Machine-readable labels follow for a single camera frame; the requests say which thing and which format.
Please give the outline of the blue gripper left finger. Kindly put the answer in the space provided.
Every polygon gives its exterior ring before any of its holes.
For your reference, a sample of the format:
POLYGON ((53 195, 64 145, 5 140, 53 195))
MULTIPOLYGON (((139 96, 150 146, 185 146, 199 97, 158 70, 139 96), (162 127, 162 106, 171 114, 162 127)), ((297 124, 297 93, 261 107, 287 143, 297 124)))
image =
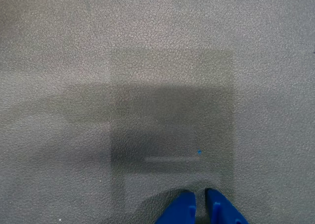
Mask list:
POLYGON ((193 192, 184 191, 178 195, 156 220, 156 224, 194 224, 196 198, 193 192))

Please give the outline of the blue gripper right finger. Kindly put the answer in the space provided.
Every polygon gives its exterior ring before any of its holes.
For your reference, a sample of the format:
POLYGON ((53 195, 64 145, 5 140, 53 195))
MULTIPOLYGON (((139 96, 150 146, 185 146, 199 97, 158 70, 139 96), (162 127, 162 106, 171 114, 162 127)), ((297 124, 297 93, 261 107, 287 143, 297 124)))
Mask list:
POLYGON ((248 224, 245 217, 237 208, 218 190, 205 191, 206 206, 212 224, 248 224))

